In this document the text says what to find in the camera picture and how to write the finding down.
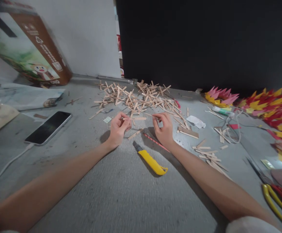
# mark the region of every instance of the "white cloth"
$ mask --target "white cloth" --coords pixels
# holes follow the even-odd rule
[[[186,118],[186,120],[188,120],[190,123],[193,123],[199,129],[206,127],[206,124],[195,116],[189,116]]]
[[[226,233],[281,233],[269,223],[255,217],[242,217],[228,224]]]

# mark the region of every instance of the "glue stick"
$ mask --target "glue stick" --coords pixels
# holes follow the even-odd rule
[[[234,113],[232,113],[230,111],[226,111],[225,109],[219,108],[217,106],[213,106],[212,111],[221,113],[221,114],[226,115],[226,116],[231,116],[231,117],[233,117],[235,115]]]

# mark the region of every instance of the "white tissue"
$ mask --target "white tissue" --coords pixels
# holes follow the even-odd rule
[[[206,127],[206,124],[195,116],[189,116],[188,118],[186,118],[186,120],[188,120],[190,123],[193,123],[199,129]]]

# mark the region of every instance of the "hand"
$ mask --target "hand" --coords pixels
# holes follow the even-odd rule
[[[153,125],[156,137],[160,141],[160,143],[168,149],[171,145],[173,145],[174,140],[172,137],[172,121],[168,113],[159,113],[153,114]],[[159,128],[157,119],[155,117],[160,118],[163,122],[163,127]]]
[[[111,150],[118,147],[124,138],[125,132],[131,129],[131,119],[123,112],[119,112],[111,121],[111,133],[106,143]]]

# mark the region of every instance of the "sleeve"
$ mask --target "sleeve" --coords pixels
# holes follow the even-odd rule
[[[242,217],[228,224],[226,233],[281,233],[269,223],[255,217]]]

